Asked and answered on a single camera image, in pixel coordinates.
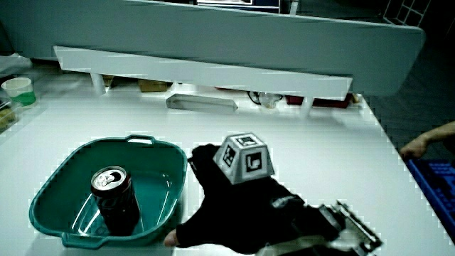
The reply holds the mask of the person's right hand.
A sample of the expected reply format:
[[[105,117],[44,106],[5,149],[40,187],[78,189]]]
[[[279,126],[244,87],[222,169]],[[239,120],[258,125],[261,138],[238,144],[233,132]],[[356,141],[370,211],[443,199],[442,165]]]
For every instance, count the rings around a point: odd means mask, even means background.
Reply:
[[[222,245],[255,254],[269,246],[306,238],[305,254],[325,254],[323,244],[341,226],[325,206],[307,206],[279,184],[268,146],[252,133],[235,134],[221,145],[195,147],[188,159],[202,186],[199,209],[164,239],[167,247]]]

